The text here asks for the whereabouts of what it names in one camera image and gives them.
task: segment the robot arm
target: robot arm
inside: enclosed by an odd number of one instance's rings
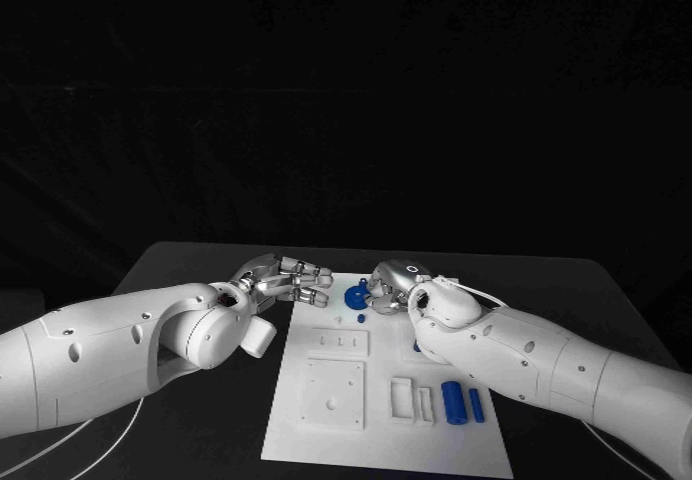
[[[400,307],[378,305],[381,297],[371,306],[386,314],[409,311],[429,358],[507,397],[593,424],[675,479],[692,478],[692,375],[609,350],[527,312],[489,310],[445,277],[407,275],[390,262],[378,268]],[[383,275],[389,270],[407,282]]]
[[[0,335],[0,438],[84,422],[221,365],[257,358],[276,299],[325,307],[332,272],[275,254],[230,282],[192,283],[71,305]]]

